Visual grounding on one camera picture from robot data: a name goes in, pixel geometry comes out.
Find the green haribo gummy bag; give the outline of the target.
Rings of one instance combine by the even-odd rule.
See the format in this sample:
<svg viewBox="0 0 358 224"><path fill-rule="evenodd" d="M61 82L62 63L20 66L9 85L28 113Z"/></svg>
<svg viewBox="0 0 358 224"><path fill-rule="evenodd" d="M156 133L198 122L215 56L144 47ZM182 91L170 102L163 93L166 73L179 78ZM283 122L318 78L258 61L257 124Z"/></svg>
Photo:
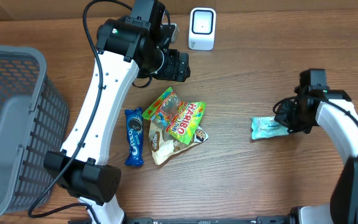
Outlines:
<svg viewBox="0 0 358 224"><path fill-rule="evenodd" d="M189 144L205 109L205 102L182 101L169 87L143 112L142 117L183 144Z"/></svg>

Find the blue oreo cookie pack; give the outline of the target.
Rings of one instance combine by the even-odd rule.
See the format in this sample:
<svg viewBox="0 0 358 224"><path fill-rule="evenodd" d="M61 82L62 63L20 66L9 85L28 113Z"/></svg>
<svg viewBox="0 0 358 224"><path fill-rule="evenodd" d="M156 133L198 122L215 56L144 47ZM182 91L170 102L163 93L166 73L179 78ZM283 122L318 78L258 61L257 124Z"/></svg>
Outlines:
<svg viewBox="0 0 358 224"><path fill-rule="evenodd" d="M125 110L127 141L129 143L129 155L125 161L125 165L141 167L144 164L143 153L143 110L136 108L134 110Z"/></svg>

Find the brown cookie snack bag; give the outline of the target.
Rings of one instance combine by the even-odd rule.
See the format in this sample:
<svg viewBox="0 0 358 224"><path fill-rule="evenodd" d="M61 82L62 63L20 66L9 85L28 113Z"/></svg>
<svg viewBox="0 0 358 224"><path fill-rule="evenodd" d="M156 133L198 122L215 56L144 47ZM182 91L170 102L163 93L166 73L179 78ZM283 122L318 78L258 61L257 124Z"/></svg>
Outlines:
<svg viewBox="0 0 358 224"><path fill-rule="evenodd" d="M171 156L179 154L193 146L199 145L205 142L208 138L208 134L199 126L197 127L189 144L180 142L153 123L150 124L149 129L149 143L152 151L152 157L156 165L163 164Z"/></svg>

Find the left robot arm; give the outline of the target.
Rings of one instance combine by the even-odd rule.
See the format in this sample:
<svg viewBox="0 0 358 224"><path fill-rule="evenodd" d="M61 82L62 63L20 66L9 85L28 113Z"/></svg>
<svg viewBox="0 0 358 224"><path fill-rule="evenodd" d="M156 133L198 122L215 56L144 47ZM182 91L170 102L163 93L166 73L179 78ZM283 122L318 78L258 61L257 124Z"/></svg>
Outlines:
<svg viewBox="0 0 358 224"><path fill-rule="evenodd" d="M176 31L165 6L136 1L131 13L107 20L89 44L93 77L73 130L58 152L49 151L44 168L53 183L78 199L91 223L123 223L116 192L121 171L108 164L112 133L124 99L136 78L183 82L189 56L169 47Z"/></svg>

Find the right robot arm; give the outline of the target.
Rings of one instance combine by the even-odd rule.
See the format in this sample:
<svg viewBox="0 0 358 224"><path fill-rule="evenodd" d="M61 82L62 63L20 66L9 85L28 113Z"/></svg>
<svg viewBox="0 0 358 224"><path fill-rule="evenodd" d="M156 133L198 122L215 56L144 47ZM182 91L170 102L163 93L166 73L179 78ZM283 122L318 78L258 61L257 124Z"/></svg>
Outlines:
<svg viewBox="0 0 358 224"><path fill-rule="evenodd" d="M283 222L358 224L358 115L354 104L344 90L328 86L323 69L305 70L299 80L296 95L273 106L275 121L290 134L323 128L344 167L328 204L295 207Z"/></svg>

